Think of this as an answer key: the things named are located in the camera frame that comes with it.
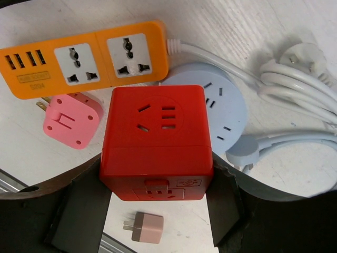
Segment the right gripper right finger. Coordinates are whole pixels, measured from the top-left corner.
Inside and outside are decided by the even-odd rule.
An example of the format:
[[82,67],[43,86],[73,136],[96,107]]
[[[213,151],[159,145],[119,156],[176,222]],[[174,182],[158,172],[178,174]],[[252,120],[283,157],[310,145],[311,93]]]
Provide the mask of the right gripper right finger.
[[336,252],[336,191],[309,198],[263,184],[213,156],[206,191],[219,252]]

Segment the pink plug adapter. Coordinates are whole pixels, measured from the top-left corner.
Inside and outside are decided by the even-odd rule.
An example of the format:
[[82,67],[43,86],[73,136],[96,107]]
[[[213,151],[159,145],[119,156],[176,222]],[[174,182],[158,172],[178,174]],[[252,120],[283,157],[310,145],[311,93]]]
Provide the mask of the pink plug adapter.
[[102,106],[80,92],[43,100],[36,105],[45,111],[45,134],[74,149],[87,147],[104,115]]

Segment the red cube socket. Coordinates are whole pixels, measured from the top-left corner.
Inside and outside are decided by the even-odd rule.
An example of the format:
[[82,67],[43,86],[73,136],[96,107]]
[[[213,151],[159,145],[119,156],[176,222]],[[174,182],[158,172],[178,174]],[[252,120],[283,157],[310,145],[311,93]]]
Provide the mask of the red cube socket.
[[200,200],[213,178],[204,89],[117,87],[100,180],[123,201]]

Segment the blue round power socket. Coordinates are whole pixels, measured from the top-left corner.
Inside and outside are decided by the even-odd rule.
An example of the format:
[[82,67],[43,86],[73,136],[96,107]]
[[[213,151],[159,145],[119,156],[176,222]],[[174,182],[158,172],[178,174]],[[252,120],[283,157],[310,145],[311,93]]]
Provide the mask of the blue round power socket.
[[244,97],[229,75],[207,63],[187,63],[169,71],[162,85],[204,88],[212,151],[222,156],[244,132],[248,112]]

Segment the orange power strip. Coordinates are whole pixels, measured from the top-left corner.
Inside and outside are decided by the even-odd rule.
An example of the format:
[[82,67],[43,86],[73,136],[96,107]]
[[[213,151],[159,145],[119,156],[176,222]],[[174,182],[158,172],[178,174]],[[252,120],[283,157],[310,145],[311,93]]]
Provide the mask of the orange power strip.
[[169,66],[159,20],[1,50],[1,75],[22,100],[160,81]]

